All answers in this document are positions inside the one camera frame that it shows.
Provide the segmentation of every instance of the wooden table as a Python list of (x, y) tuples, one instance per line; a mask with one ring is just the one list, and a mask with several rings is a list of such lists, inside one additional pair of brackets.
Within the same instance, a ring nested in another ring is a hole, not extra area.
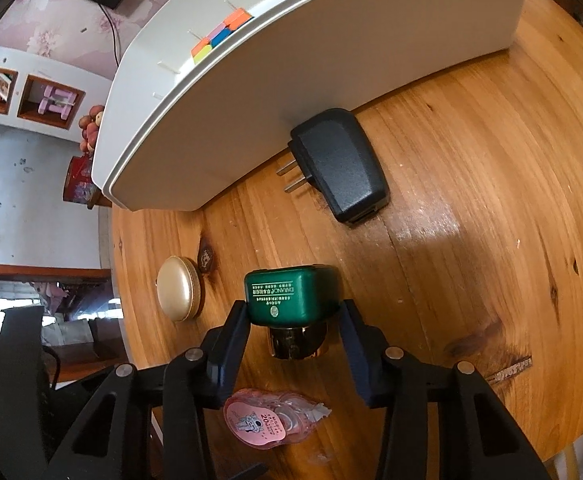
[[(133, 361), (163, 364), (221, 324), (253, 269), (337, 266), (347, 297), (419, 359), (473, 362), (541, 458), (583, 432), (583, 30), (550, 0), (526, 0), (508, 52), (401, 88), (357, 111), (391, 203), (350, 229), (305, 186), (282, 188), (282, 153), (193, 213), (114, 209), (115, 266)], [(194, 322), (171, 323), (154, 280), (171, 254), (214, 251)], [(356, 396), (341, 346), (303, 362), (267, 354), (254, 327), (238, 387), (292, 389), (333, 409), (310, 439), (267, 452), (207, 415), (220, 478), (267, 462), (275, 479), (373, 478), (382, 410)]]

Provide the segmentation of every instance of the window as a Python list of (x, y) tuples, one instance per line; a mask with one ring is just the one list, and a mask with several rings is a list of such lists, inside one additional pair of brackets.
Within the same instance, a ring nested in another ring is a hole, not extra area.
[(122, 314), (122, 307), (120, 306), (120, 298), (111, 298), (95, 312), (78, 314), (75, 319), (124, 319)]
[[(29, 306), (29, 305), (40, 305), (40, 300), (36, 300), (33, 298), (27, 298), (22, 300), (6, 300), (5, 298), (0, 298), (0, 330), (2, 328), (2, 322), (4, 321), (4, 311), (6, 309), (17, 306)], [(42, 317), (43, 326), (47, 326), (48, 324), (55, 322), (56, 318), (53, 316)]]

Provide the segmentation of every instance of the black cable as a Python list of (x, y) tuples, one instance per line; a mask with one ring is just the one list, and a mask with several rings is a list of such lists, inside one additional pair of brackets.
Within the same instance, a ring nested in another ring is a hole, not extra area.
[(47, 345), (42, 345), (42, 351), (45, 354), (49, 354), (56, 360), (56, 371), (53, 374), (53, 382), (51, 383), (51, 389), (55, 390), (56, 384), (58, 384), (58, 378), (60, 377), (60, 357), (58, 354), (56, 354), (56, 351), (53, 348)]
[(104, 10), (104, 7), (102, 6), (102, 4), (98, 4), (98, 7), (100, 7), (100, 10), (105, 15), (105, 18), (107, 18), (107, 21), (109, 22), (109, 25), (111, 26), (111, 36), (113, 37), (113, 57), (116, 60), (116, 67), (120, 66), (120, 63), (118, 62), (118, 54), (117, 54), (117, 49), (116, 49), (116, 28), (113, 26), (113, 22), (111, 21), (111, 18), (109, 17), (109, 12)]

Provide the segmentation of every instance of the pink label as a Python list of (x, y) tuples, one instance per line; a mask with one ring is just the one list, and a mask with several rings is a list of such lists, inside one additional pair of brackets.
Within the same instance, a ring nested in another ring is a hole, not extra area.
[(253, 446), (282, 440), (286, 431), (280, 417), (267, 408), (233, 402), (225, 412), (226, 424), (242, 441)]

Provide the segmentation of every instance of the white curved board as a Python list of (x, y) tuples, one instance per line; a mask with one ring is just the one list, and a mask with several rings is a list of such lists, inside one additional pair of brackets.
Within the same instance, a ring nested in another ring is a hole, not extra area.
[(284, 0), (177, 76), (135, 136), (117, 146), (104, 128), (114, 119), (112, 89), (100, 134), (108, 150), (100, 137), (94, 180), (131, 210), (199, 208), (283, 150), (289, 131), (312, 115), (356, 108), (507, 48), (522, 6), (523, 0)]

